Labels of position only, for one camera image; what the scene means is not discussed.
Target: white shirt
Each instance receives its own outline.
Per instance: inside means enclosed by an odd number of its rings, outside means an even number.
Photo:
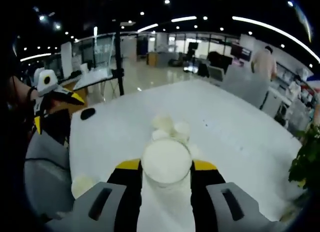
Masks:
[[[268,49],[257,52],[252,62],[254,64],[254,72],[261,74],[264,78],[270,80],[271,75],[277,73],[277,63]]]
[[[291,82],[290,86],[285,92],[285,95],[291,101],[294,101],[297,97],[301,96],[301,86],[298,85],[295,81]]]

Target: black ceiling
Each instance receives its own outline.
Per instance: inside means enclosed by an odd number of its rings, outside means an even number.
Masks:
[[[170,0],[170,4],[165,5],[164,0],[12,0],[7,7],[14,8],[14,12],[8,9],[4,11],[4,16],[11,20],[10,33],[20,37],[16,41],[19,58],[54,52],[54,47],[60,48],[62,43],[71,41],[71,35],[78,39],[92,36],[94,26],[98,26],[99,34],[114,32],[116,23],[112,22],[113,19],[136,22],[122,31],[134,31],[158,23],[156,31],[166,28],[167,32],[175,32],[177,24],[170,23],[172,18],[197,16],[197,20],[180,22],[179,31],[220,32],[220,27],[224,27],[224,33],[232,35],[252,31],[257,39],[274,46],[285,44],[286,52],[306,65],[312,63],[312,70],[316,72],[320,67],[315,58],[290,39],[257,25],[232,20],[232,16],[239,16],[270,24],[293,35],[319,56],[320,21],[317,17],[317,0],[290,0],[301,7],[313,27],[311,43],[295,10],[288,6],[288,1]],[[40,15],[46,16],[46,23],[39,21]],[[208,20],[204,21],[203,16],[207,16]],[[59,31],[54,29],[54,23],[61,25]]]

